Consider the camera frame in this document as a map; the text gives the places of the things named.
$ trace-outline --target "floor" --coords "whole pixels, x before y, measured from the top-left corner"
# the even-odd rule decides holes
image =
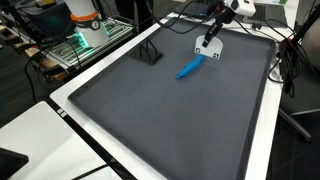
[[[118,14],[113,0],[107,0],[113,15]],[[303,23],[313,0],[300,0],[297,21]],[[157,17],[164,17],[179,3],[172,0],[155,0]],[[108,14],[107,5],[103,3]],[[23,68],[27,58],[15,53],[11,47],[0,49],[0,128],[33,106],[30,85]],[[35,84],[38,100],[48,100],[50,92],[63,82],[46,84],[42,88],[37,74],[28,68]],[[301,124],[313,136],[311,144],[301,141],[300,136],[281,118],[278,119],[267,179],[270,180],[320,180],[320,121],[301,120]]]

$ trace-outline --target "metal stand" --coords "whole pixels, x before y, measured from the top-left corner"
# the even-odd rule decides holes
[[[305,130],[292,116],[286,114],[283,110],[279,109],[279,115],[285,119],[294,129],[296,129],[307,142],[311,142],[311,135]]]
[[[150,39],[147,38],[145,45],[140,43],[138,47],[134,48],[132,56],[148,64],[154,65],[163,56],[163,54],[159,52]]]

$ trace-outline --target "green light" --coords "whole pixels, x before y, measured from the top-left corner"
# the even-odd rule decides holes
[[[88,43],[87,43],[87,41],[86,41],[86,39],[83,37],[83,34],[82,34],[81,32],[78,33],[77,36],[80,36],[80,37],[79,37],[79,43],[80,43],[80,45],[81,45],[83,48],[86,48],[86,47],[89,46]]]
[[[107,33],[108,35],[110,35],[110,32],[107,30],[107,28],[106,28],[106,26],[104,25],[104,23],[101,23],[101,25],[103,26],[103,28],[104,28],[104,30],[106,31],[106,33]]]

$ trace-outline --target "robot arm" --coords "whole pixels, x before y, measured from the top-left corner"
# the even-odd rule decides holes
[[[215,22],[208,29],[203,47],[207,47],[211,39],[215,37],[223,24],[230,24],[236,14],[252,16],[255,13],[253,0],[212,0],[207,10],[207,15],[218,14]]]

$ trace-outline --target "blue object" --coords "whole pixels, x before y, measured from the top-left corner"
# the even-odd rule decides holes
[[[199,54],[193,61],[188,62],[184,69],[182,69],[179,74],[176,76],[176,79],[180,79],[186,75],[188,75],[191,71],[197,69],[202,61],[204,60],[205,56],[202,54]]]

